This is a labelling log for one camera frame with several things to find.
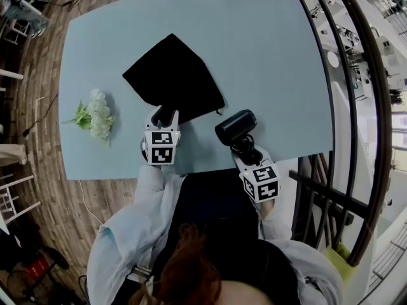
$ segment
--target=white flower bouquet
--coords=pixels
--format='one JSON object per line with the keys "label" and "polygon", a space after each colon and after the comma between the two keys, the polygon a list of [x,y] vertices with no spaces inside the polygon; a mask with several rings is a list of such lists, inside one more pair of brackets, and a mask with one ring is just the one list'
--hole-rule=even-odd
{"label": "white flower bouquet", "polygon": [[80,101],[75,118],[68,122],[75,122],[80,128],[89,130],[92,137],[109,144],[110,128],[114,123],[114,116],[110,115],[106,95],[99,89],[92,90],[88,105],[85,106]]}

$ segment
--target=brown hair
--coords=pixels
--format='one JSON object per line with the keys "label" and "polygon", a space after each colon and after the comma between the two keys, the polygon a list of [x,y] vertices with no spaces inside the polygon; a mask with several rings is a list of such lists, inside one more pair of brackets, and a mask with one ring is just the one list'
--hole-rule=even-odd
{"label": "brown hair", "polygon": [[213,305],[221,293],[221,277],[204,253],[205,236],[199,236],[192,225],[179,228],[180,240],[163,269],[156,299],[142,284],[130,300],[138,305],[143,299],[148,305]]}

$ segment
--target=wooden floor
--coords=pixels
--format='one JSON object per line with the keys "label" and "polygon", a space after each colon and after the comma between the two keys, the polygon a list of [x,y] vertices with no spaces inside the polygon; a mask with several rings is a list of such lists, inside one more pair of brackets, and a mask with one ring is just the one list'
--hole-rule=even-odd
{"label": "wooden floor", "polygon": [[[57,4],[66,1],[52,0]],[[44,14],[50,19],[50,26],[42,37],[27,40],[22,45],[20,73],[25,79],[13,80],[6,93],[7,97],[13,98],[9,108],[15,124],[11,123],[10,134],[21,135],[46,112],[58,93],[69,21],[80,16],[79,9],[86,13],[114,1],[117,0],[81,0],[79,8],[75,6],[70,12],[67,7],[50,4],[46,7]],[[99,223],[86,210],[79,182],[66,180],[59,137],[58,99],[47,117],[31,130],[27,140],[14,136],[8,142],[27,147],[29,164],[11,167],[17,178],[29,174],[35,176],[34,180],[17,187],[21,205],[42,202],[30,216],[40,226],[44,242],[59,250],[71,265],[70,270],[60,270],[56,275],[80,295],[77,279],[86,273],[88,255]],[[86,203],[104,222],[132,201],[136,182],[135,179],[82,181]]]}

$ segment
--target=light blue table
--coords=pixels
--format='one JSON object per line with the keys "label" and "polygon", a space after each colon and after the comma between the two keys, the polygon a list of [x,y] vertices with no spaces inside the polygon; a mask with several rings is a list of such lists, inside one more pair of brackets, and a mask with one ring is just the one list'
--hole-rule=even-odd
{"label": "light blue table", "polygon": [[[256,115],[252,134],[275,161],[332,149],[324,69],[298,0],[122,0],[69,24],[59,91],[68,179],[137,177],[143,121],[153,107],[121,75],[171,33],[205,62],[226,102],[223,116],[181,125],[179,173],[233,167],[214,127],[241,109]],[[108,94],[117,117],[111,147],[63,124],[94,88]]]}

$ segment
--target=light gray jacket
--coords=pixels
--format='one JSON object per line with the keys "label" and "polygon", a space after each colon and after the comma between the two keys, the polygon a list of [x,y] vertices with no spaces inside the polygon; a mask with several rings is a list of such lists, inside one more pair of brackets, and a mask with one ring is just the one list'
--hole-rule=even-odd
{"label": "light gray jacket", "polygon": [[[182,183],[183,178],[177,175],[141,167],[134,203],[101,225],[90,252],[87,275],[92,305],[110,305],[135,265],[152,267],[167,242]],[[292,262],[301,304],[340,305],[340,275],[320,252],[290,240],[290,227],[279,219],[278,205],[276,201],[273,211],[262,220],[259,236],[279,247]],[[306,283],[305,277],[319,290]]]}

